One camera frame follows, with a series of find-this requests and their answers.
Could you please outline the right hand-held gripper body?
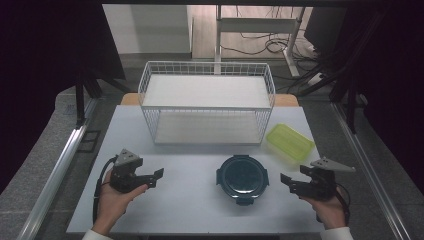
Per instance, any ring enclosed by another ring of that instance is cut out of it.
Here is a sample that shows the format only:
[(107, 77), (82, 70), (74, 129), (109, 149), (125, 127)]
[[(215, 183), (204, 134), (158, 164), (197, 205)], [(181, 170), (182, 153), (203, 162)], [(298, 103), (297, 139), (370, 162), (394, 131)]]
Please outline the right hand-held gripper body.
[(326, 157), (310, 163), (308, 174), (314, 187), (313, 199), (329, 200), (336, 195), (335, 172), (354, 172), (355, 168), (333, 161)]

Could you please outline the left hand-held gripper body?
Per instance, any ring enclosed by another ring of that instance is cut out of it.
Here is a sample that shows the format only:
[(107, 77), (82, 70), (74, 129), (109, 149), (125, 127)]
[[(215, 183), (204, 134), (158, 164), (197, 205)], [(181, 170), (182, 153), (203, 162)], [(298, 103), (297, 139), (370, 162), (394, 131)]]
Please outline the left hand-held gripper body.
[(122, 149), (112, 168), (110, 185), (121, 193), (129, 193), (142, 185), (135, 170), (143, 165), (143, 159), (127, 149)]

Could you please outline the clear container with green lid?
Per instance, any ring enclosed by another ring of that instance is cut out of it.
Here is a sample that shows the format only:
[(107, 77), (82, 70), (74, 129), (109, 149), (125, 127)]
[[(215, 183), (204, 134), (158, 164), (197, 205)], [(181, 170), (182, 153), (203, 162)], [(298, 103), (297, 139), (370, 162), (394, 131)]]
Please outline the clear container with green lid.
[(278, 153), (294, 162), (305, 161), (315, 143), (287, 124), (276, 124), (267, 134), (266, 140)]

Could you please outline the dark round lidded container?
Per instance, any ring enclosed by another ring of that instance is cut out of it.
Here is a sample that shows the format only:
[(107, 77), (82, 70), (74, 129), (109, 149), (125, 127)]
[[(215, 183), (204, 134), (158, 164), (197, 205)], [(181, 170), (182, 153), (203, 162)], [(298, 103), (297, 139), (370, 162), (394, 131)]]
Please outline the dark round lidded container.
[(233, 155), (216, 170), (216, 184), (237, 205), (248, 206), (269, 186), (268, 171), (249, 155)]

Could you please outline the person's right hand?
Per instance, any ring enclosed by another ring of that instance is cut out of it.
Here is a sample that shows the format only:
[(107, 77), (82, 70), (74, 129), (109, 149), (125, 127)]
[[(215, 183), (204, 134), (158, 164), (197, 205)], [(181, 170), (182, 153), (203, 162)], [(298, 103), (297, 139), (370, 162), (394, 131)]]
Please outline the person's right hand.
[(318, 201), (307, 197), (301, 197), (301, 200), (312, 206), (326, 230), (347, 226), (343, 206), (336, 197), (328, 201)]

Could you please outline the wooden board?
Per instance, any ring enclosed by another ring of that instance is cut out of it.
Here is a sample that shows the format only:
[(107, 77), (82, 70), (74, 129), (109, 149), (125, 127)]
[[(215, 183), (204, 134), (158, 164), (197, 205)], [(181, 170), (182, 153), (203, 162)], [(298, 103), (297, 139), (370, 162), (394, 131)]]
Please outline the wooden board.
[[(138, 105), (138, 94), (127, 93), (121, 100), (121, 105)], [(299, 107), (298, 99), (292, 94), (276, 94), (274, 105), (277, 107)]]

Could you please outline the black metal stand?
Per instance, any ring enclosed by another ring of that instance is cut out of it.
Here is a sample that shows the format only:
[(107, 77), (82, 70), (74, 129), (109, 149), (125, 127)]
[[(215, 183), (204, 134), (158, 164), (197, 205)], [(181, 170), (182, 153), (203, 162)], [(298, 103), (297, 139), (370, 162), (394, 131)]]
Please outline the black metal stand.
[(369, 19), (365, 21), (363, 26), (352, 35), (350, 43), (347, 45), (347, 48), (343, 50), (345, 57), (342, 59), (342, 65), (337, 70), (330, 72), (318, 83), (301, 90), (297, 94), (298, 97), (307, 96), (334, 82), (335, 85), (328, 95), (329, 100), (332, 103), (338, 103), (344, 96), (347, 96), (345, 121), (353, 133), (356, 133), (354, 116), (358, 81), (355, 74), (357, 73), (358, 62), (383, 17), (384, 14), (381, 12), (373, 13)]

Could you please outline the white power strip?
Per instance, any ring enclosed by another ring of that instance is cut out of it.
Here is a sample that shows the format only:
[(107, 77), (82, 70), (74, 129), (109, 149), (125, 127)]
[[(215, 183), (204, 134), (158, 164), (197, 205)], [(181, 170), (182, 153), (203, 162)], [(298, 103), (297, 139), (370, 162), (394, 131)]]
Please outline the white power strip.
[(317, 73), (315, 76), (313, 76), (309, 81), (308, 81), (308, 85), (309, 86), (313, 86), (315, 84), (317, 84), (318, 82), (320, 82), (322, 79), (324, 79), (326, 77), (325, 74), (323, 73)]

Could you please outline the dark curtain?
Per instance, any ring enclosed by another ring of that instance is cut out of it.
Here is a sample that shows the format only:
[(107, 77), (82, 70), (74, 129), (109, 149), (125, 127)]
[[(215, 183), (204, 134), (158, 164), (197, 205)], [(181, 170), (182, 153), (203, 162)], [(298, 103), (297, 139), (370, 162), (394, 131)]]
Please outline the dark curtain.
[(347, 10), (339, 42), (351, 40), (383, 18), (353, 71), (339, 80), (330, 97), (343, 95), (350, 82), (368, 101), (364, 114), (413, 182), (424, 192), (424, 0), (381, 0)]
[(125, 77), (100, 0), (0, 0), (0, 193), (81, 78)]

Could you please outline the white cabinet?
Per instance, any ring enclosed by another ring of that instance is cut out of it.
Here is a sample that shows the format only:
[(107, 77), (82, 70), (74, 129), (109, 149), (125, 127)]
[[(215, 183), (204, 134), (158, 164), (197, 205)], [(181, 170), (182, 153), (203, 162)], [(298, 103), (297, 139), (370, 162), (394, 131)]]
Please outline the white cabinet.
[(192, 52), (188, 5), (103, 4), (120, 54), (188, 54)]

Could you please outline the aluminium rail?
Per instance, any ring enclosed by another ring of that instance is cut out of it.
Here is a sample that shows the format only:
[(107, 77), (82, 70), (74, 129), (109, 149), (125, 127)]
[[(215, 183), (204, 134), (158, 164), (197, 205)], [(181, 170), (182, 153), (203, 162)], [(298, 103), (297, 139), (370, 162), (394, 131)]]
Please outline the aluminium rail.
[(82, 141), (97, 103), (97, 99), (90, 99), (87, 105), (83, 107), (84, 119), (82, 120), (81, 125), (79, 127), (75, 127), (72, 130), (59, 158), (56, 161), (54, 168), (52, 169), (49, 178), (47, 179), (16, 240), (35, 239), (56, 196), (56, 193), (62, 184), (72, 159), (78, 149), (78, 146)]
[(364, 175), (371, 187), (371, 190), (395, 238), (397, 240), (412, 240), (411, 235), (409, 234), (397, 207), (395, 206), (392, 199), (389, 197), (386, 189), (384, 188), (381, 180), (379, 179), (359, 138), (346, 123), (347, 117), (343, 111), (342, 106), (338, 103), (331, 103), (330, 106), (333, 109), (333, 112), (352, 148), (352, 151), (357, 161), (359, 162), (359, 165), (362, 168), (362, 171), (364, 172)]

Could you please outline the white metal desk frame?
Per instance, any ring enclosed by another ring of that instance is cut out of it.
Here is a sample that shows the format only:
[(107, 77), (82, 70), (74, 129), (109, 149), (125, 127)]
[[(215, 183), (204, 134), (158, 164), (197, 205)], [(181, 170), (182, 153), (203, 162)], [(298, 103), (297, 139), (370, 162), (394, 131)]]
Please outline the white metal desk frame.
[(274, 33), (288, 34), (289, 40), (283, 50), (283, 55), (291, 76), (298, 78), (300, 73), (293, 58), (293, 48), (302, 24), (306, 8), (302, 7), (295, 18), (271, 19), (271, 18), (223, 18), (222, 6), (216, 6), (216, 41), (214, 49), (214, 61), (221, 61), (221, 34), (222, 33)]

